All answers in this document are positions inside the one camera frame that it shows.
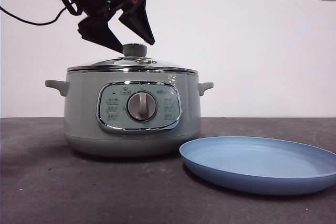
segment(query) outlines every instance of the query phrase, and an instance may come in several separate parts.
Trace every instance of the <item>stainless steel rim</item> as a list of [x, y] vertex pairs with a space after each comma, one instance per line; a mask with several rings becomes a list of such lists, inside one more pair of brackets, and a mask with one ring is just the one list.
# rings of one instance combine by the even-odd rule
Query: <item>stainless steel rim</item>
[[101, 72], [121, 72], [121, 73], [173, 73], [173, 74], [186, 74], [191, 76], [198, 76], [197, 71], [182, 72], [182, 71], [167, 71], [167, 70], [153, 70], [153, 69], [93, 69], [93, 70], [72, 70], [67, 74], [74, 73], [101, 73]]
[[93, 71], [93, 70], [162, 70], [162, 71], [174, 71], [174, 72], [188, 72], [188, 73], [195, 73], [198, 72], [193, 69], [187, 69], [187, 68], [176, 68], [176, 67], [156, 67], [156, 66], [79, 66], [79, 67], [71, 67], [67, 69], [67, 72], [72, 71], [79, 71], [79, 70], [85, 70], [85, 71]]

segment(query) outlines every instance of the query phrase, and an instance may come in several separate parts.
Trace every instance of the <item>chrome trim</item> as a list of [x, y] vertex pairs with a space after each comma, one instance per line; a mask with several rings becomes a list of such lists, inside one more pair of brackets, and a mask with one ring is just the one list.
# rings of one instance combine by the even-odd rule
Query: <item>chrome trim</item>
[[173, 74], [186, 74], [190, 76], [198, 76], [197, 73], [179, 72], [179, 71], [166, 71], [166, 70], [145, 70], [145, 69], [100, 69], [100, 70], [73, 70], [68, 71], [67, 74], [73, 73], [103, 73], [103, 72], [122, 72], [122, 73], [173, 73]]
[[[102, 93], [104, 91], [105, 88], [107, 88], [108, 86], [111, 85], [122, 85], [122, 84], [150, 84], [150, 85], [165, 85], [165, 86], [170, 86], [172, 87], [177, 94], [177, 101], [178, 101], [178, 107], [179, 107], [179, 115], [177, 116], [175, 122], [173, 122], [170, 125], [167, 126], [163, 126], [163, 127], [156, 127], [156, 128], [139, 128], [139, 129], [126, 129], [126, 128], [119, 128], [119, 127], [114, 127], [114, 126], [110, 126], [107, 125], [106, 123], [104, 123], [104, 121], [102, 120], [101, 116], [100, 116], [100, 100], [101, 100], [101, 96]], [[98, 95], [98, 101], [97, 101], [97, 106], [96, 106], [96, 119], [98, 121], [99, 126], [108, 132], [111, 133], [119, 133], [119, 134], [142, 134], [142, 133], [148, 133], [148, 131], [155, 131], [155, 130], [170, 130], [175, 128], [181, 118], [181, 114], [182, 114], [182, 105], [181, 105], [181, 97], [180, 97], [180, 93], [177, 90], [177, 88], [174, 85], [171, 85], [169, 83], [165, 83], [165, 82], [154, 82], [154, 81], [121, 81], [121, 82], [111, 82], [108, 84], [105, 84], [99, 91], [99, 95]]]
[[90, 65], [90, 66], [78, 66], [70, 67], [67, 72], [77, 71], [77, 70], [110, 70], [110, 69], [132, 69], [132, 70], [163, 70], [163, 71], [176, 71], [176, 72], [189, 72], [198, 73], [196, 70], [178, 67], [159, 67], [159, 66], [139, 66], [139, 65], [129, 65], [129, 66], [107, 66], [107, 65]]

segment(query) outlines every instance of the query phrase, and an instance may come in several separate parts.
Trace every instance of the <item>cooker base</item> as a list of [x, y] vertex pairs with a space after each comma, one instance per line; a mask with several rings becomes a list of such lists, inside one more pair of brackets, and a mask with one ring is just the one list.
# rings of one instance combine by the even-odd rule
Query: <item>cooker base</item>
[[71, 148], [97, 156], [145, 157], [177, 152], [181, 144], [196, 139], [198, 132], [168, 138], [141, 140], [101, 140], [76, 137], [66, 134]]

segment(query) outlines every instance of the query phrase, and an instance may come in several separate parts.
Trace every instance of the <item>plate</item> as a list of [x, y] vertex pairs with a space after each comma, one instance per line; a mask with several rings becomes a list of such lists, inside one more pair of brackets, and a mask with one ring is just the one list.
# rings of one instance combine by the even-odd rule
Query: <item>plate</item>
[[219, 136], [180, 147], [197, 176], [233, 190], [264, 195], [302, 195], [336, 183], [336, 154], [273, 138]]

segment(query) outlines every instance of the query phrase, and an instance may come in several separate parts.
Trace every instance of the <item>cooker handle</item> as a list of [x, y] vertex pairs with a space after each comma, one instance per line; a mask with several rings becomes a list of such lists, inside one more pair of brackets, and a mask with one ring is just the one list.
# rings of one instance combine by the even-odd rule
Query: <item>cooker handle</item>
[[57, 89], [63, 97], [66, 97], [68, 94], [69, 83], [66, 81], [47, 80], [45, 85], [46, 87]]
[[199, 96], [201, 97], [202, 95], [204, 95], [204, 91], [207, 89], [212, 89], [214, 87], [214, 83], [213, 82], [204, 82], [204, 83], [199, 83], [198, 84], [198, 92], [199, 92]]

